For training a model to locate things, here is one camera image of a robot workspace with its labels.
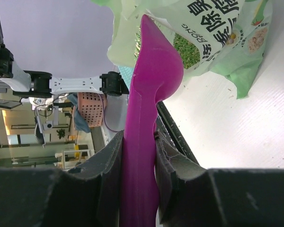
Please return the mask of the magenta plastic litter scoop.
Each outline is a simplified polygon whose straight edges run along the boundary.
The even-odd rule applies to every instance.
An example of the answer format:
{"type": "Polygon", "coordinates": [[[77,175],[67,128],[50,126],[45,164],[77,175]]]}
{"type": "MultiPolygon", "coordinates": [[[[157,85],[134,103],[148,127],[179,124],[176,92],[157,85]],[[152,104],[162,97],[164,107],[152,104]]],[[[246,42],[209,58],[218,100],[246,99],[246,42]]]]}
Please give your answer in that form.
{"type": "Polygon", "coordinates": [[[153,227],[159,205],[154,166],[157,103],[179,88],[184,74],[177,50],[147,15],[130,86],[124,129],[119,226],[153,227]]]}

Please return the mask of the green cat litter bag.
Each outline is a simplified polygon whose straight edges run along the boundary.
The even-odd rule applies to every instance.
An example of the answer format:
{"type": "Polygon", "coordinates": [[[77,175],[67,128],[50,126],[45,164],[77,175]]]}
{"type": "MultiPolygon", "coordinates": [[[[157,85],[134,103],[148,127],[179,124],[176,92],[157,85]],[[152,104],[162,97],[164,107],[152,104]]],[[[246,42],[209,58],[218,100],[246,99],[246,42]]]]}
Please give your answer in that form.
{"type": "Polygon", "coordinates": [[[270,0],[98,0],[114,15],[109,60],[133,69],[141,47],[141,19],[147,15],[181,56],[185,78],[208,71],[248,92],[263,60],[272,20],[270,0]]]}

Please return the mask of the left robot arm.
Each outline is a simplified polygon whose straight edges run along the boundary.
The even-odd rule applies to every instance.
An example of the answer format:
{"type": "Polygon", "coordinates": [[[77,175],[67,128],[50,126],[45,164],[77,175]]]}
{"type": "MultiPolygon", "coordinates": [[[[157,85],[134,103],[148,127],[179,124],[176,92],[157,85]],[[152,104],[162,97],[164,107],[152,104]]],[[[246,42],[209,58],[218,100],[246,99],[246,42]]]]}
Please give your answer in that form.
{"type": "Polygon", "coordinates": [[[110,96],[129,93],[119,72],[110,71],[98,77],[61,78],[43,71],[22,70],[3,42],[0,23],[0,88],[10,88],[19,97],[50,98],[54,95],[93,92],[110,96]]]}

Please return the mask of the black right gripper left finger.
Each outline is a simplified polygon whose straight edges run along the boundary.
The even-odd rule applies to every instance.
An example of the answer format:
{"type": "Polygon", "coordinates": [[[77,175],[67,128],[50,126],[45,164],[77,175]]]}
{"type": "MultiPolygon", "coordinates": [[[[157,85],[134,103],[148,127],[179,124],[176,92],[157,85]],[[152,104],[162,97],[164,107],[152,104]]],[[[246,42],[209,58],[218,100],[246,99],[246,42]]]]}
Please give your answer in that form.
{"type": "Polygon", "coordinates": [[[123,132],[84,163],[0,167],[0,227],[116,227],[123,132]]]}

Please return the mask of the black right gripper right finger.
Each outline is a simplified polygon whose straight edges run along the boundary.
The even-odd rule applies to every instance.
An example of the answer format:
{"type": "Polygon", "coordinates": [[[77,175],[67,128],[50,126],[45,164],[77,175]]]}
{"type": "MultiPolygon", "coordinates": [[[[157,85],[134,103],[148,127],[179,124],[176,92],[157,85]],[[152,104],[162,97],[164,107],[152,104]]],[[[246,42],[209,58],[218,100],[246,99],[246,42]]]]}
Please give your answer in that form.
{"type": "Polygon", "coordinates": [[[165,227],[284,227],[284,169],[205,169],[156,132],[165,227]]]}

